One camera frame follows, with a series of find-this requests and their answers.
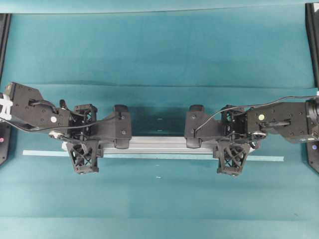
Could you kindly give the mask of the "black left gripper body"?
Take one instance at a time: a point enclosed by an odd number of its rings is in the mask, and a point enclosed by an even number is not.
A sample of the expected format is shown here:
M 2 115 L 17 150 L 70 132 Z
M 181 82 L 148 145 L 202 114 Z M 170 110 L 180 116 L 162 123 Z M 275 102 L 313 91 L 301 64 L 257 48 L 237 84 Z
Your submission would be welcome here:
M 99 172 L 97 159 L 103 154 L 99 149 L 98 140 L 90 138 L 92 130 L 89 126 L 97 121 L 96 113 L 97 108 L 92 104 L 78 105 L 69 117 L 72 129 L 67 129 L 64 133 L 49 133 L 51 138 L 65 142 L 74 171 L 78 174 Z

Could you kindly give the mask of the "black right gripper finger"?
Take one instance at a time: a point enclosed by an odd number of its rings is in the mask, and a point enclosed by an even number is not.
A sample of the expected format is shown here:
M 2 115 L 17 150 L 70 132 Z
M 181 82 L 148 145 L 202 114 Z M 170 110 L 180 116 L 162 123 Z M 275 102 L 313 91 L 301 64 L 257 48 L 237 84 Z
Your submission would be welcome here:
M 195 131 L 210 116 L 205 113 L 203 105 L 192 105 L 186 112 L 184 137 L 220 137 L 224 135 L 221 120 L 211 119 L 198 131 Z
M 186 138 L 186 147 L 191 149 L 201 148 L 202 139 L 201 138 L 194 138 L 194 137 L 187 137 Z

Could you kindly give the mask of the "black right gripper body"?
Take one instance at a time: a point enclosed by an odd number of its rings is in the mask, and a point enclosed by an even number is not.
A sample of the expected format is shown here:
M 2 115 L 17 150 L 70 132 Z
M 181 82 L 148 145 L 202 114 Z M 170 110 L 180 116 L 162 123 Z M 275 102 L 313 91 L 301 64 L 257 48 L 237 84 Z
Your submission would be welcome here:
M 247 114 L 243 107 L 226 105 L 222 110 L 224 136 L 217 141 L 217 173 L 238 176 L 243 171 L 250 150 L 258 149 L 267 134 L 247 131 Z

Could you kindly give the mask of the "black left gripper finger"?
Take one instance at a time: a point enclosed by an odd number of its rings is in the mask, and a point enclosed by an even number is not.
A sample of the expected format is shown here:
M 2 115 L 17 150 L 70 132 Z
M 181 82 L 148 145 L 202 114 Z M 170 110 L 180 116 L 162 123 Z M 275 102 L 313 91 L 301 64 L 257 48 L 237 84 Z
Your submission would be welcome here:
M 113 112 L 93 125 L 93 136 L 99 139 L 131 139 L 131 115 L 125 105 L 115 105 Z
M 129 148 L 129 137 L 121 137 L 121 138 L 115 138 L 114 139 L 114 147 L 117 149 L 128 149 Z

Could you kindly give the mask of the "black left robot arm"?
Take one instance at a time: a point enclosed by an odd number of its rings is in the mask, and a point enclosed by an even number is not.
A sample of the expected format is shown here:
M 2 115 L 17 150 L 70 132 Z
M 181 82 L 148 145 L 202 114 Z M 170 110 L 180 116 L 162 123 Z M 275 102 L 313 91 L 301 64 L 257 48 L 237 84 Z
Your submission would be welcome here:
M 92 104 L 68 109 L 43 99 L 39 90 L 19 83 L 10 83 L 0 95 L 0 119 L 26 132 L 44 132 L 61 140 L 78 174 L 97 173 L 98 158 L 104 156 L 107 144 L 116 149 L 129 148 L 132 138 L 131 115 L 125 105 L 115 105 L 113 112 L 97 119 Z

